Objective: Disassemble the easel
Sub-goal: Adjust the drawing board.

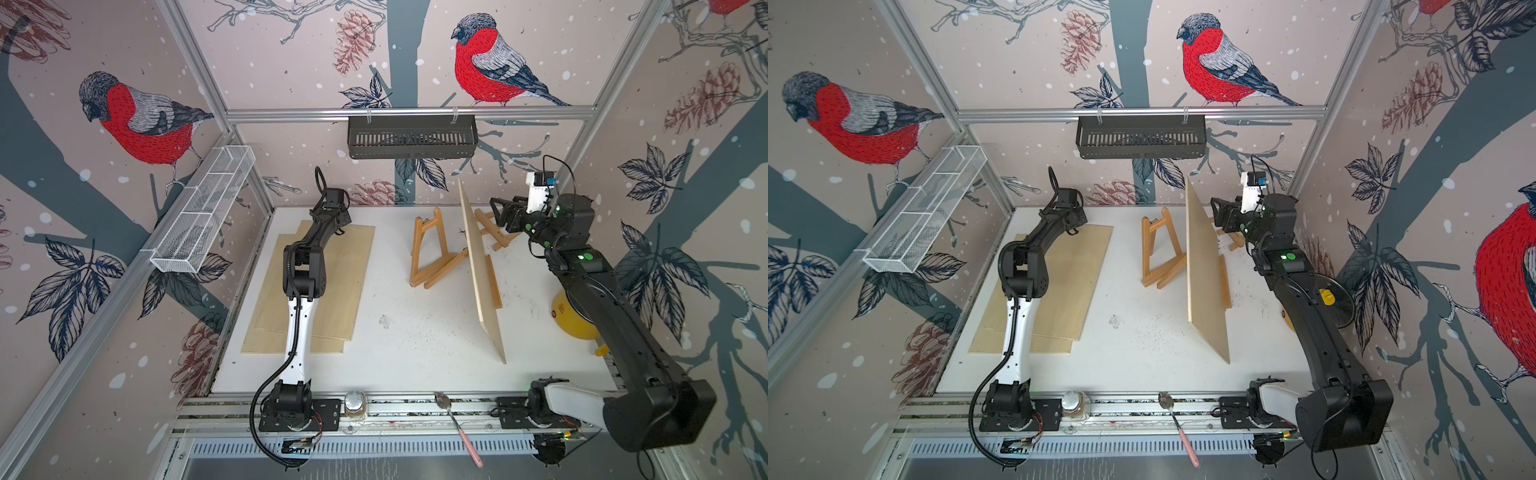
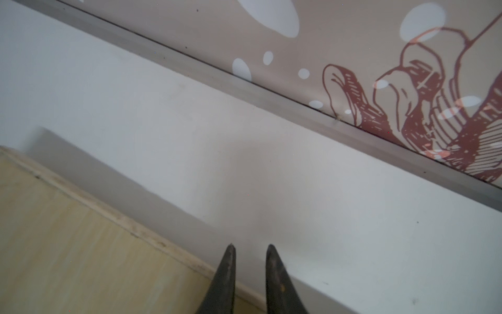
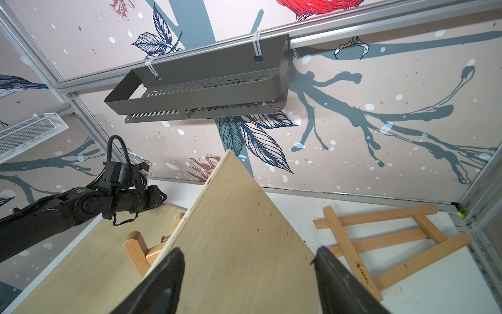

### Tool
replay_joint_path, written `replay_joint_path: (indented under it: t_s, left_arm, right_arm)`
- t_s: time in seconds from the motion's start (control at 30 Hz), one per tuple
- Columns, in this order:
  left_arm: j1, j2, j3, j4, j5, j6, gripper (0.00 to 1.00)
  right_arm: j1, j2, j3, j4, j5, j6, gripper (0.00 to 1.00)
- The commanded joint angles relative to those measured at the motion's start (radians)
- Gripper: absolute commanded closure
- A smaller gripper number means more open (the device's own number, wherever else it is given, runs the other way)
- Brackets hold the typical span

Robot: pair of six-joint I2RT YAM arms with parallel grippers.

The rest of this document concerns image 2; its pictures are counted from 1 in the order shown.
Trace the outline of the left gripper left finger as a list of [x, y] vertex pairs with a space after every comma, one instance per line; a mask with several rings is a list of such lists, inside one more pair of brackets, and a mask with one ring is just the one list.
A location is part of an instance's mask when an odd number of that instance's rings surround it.
[[236, 250], [232, 244], [220, 261], [197, 314], [232, 314], [235, 302]]

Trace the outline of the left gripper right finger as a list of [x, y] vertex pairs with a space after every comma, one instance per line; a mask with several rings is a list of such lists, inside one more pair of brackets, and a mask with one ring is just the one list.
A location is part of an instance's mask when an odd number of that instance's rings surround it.
[[268, 246], [265, 261], [265, 290], [268, 314], [308, 314], [276, 247]]

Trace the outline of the plywood board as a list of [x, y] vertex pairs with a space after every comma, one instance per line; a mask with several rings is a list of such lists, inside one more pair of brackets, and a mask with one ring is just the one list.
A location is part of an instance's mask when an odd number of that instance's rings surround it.
[[2, 313], [195, 313], [215, 270], [1, 149]]

